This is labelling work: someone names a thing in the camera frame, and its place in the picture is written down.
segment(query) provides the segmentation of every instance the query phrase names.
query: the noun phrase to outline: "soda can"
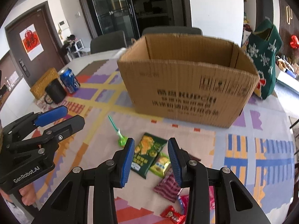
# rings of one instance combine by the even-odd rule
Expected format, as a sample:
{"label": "soda can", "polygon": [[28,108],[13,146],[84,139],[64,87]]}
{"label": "soda can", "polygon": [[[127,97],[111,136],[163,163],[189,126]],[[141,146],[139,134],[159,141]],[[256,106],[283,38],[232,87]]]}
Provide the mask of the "soda can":
{"label": "soda can", "polygon": [[75,93],[80,88],[80,83],[73,71],[68,67],[60,72],[60,80],[63,82],[67,91],[71,94]]}

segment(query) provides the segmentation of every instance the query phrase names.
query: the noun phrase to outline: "green snack package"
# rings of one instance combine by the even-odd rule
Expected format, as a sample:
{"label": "green snack package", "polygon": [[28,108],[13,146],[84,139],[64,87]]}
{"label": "green snack package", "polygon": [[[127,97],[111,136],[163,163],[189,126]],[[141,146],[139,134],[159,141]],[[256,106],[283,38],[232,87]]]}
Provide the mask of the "green snack package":
{"label": "green snack package", "polygon": [[141,141],[135,147],[131,169],[146,179],[150,166],[166,143],[167,140],[163,138],[144,133]]}
{"label": "green snack package", "polygon": [[166,154],[160,152],[159,156],[156,158],[156,162],[149,169],[155,175],[164,178],[165,173],[169,169],[169,167],[170,167],[169,157]]}

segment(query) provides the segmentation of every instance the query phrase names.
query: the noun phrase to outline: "wall decoration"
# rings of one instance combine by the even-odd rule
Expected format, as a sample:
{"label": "wall decoration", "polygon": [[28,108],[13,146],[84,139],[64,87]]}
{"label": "wall decoration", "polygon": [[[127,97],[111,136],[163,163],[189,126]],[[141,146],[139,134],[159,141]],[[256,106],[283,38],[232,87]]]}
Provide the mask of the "wall decoration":
{"label": "wall decoration", "polygon": [[20,33],[20,37],[30,60],[33,60],[44,51],[35,30],[34,24],[24,29]]}

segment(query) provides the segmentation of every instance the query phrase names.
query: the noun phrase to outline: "glass door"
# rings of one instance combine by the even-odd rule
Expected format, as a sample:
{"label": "glass door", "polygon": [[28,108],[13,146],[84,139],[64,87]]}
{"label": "glass door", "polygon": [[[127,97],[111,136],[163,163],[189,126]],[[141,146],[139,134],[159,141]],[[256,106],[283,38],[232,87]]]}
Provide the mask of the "glass door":
{"label": "glass door", "polygon": [[130,44],[139,38],[132,0],[87,0],[98,35],[122,30]]}

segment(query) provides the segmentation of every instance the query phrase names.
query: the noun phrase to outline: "christmas stocking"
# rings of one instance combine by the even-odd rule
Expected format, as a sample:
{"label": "christmas stocking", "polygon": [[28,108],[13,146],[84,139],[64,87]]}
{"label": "christmas stocking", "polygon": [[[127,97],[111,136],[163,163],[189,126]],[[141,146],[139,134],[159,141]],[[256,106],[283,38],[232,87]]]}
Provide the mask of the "christmas stocking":
{"label": "christmas stocking", "polygon": [[276,83],[275,55],[282,46],[282,41],[275,25],[265,19],[251,33],[242,48],[253,59],[260,74],[260,81],[254,92],[266,99],[274,90]]}

